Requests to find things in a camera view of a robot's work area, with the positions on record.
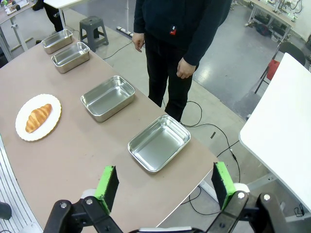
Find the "plastic stool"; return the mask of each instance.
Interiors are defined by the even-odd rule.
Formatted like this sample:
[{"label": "plastic stool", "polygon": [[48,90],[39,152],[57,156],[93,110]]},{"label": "plastic stool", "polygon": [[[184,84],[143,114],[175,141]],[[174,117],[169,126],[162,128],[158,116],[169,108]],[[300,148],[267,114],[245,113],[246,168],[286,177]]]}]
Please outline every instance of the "plastic stool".
[{"label": "plastic stool", "polygon": [[[98,31],[99,27],[103,29],[103,33]],[[82,35],[82,29],[86,31],[85,35]],[[99,38],[99,35],[102,35],[103,38],[95,41],[95,38]],[[97,16],[91,16],[81,20],[80,41],[89,46],[93,52],[96,51],[96,47],[100,44],[108,45],[109,42],[103,20]]]}]

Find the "metal tray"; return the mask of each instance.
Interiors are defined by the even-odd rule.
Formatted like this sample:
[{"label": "metal tray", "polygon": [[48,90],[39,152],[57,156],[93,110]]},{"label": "metal tray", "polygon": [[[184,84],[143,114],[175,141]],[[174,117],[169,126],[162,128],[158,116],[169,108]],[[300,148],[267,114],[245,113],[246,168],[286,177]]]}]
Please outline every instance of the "metal tray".
[{"label": "metal tray", "polygon": [[72,43],[72,32],[69,31],[68,29],[50,35],[48,38],[45,38],[41,42],[47,54],[54,53],[71,43]]},{"label": "metal tray", "polygon": [[81,96],[81,102],[98,122],[103,122],[129,105],[135,88],[124,78],[113,76]]},{"label": "metal tray", "polygon": [[60,73],[66,73],[89,60],[89,47],[82,42],[66,48],[52,57],[54,65]]},{"label": "metal tray", "polygon": [[147,171],[155,173],[189,141],[189,131],[171,116],[163,115],[134,137],[127,147]]}]

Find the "person's right hand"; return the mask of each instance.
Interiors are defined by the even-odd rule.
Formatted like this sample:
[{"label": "person's right hand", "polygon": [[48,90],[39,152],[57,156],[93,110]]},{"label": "person's right hand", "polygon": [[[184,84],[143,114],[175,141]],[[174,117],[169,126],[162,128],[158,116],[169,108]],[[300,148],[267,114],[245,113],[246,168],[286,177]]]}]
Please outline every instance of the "person's right hand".
[{"label": "person's right hand", "polygon": [[135,48],[138,52],[141,52],[141,48],[144,45],[145,34],[144,33],[134,33],[132,37]]}]

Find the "dark hoodie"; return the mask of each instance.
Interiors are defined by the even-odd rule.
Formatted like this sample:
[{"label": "dark hoodie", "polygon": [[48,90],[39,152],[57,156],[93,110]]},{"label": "dark hoodie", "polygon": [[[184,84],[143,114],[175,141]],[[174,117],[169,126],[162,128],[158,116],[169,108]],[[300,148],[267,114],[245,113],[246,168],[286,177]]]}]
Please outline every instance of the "dark hoodie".
[{"label": "dark hoodie", "polygon": [[218,27],[226,19],[232,0],[137,0],[134,32],[150,33],[186,49],[184,59],[199,64]]}]

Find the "screw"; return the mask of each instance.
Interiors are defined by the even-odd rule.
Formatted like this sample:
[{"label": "screw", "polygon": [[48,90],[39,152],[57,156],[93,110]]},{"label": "screw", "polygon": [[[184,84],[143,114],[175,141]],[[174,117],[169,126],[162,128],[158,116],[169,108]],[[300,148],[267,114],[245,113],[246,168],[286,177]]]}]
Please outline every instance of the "screw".
[{"label": "screw", "polygon": [[238,193],[238,198],[243,199],[245,197],[244,193]]},{"label": "screw", "polygon": [[92,199],[87,199],[87,200],[86,200],[86,203],[87,203],[88,205],[91,205],[91,204],[93,203],[93,201],[92,201]]},{"label": "screw", "polygon": [[65,208],[67,207],[67,204],[63,202],[63,203],[60,204],[60,207],[62,207],[63,209],[65,209]]},{"label": "screw", "polygon": [[263,196],[263,198],[264,198],[265,200],[269,200],[269,199],[270,199],[270,195],[269,195],[269,194],[265,194],[265,195]]}]

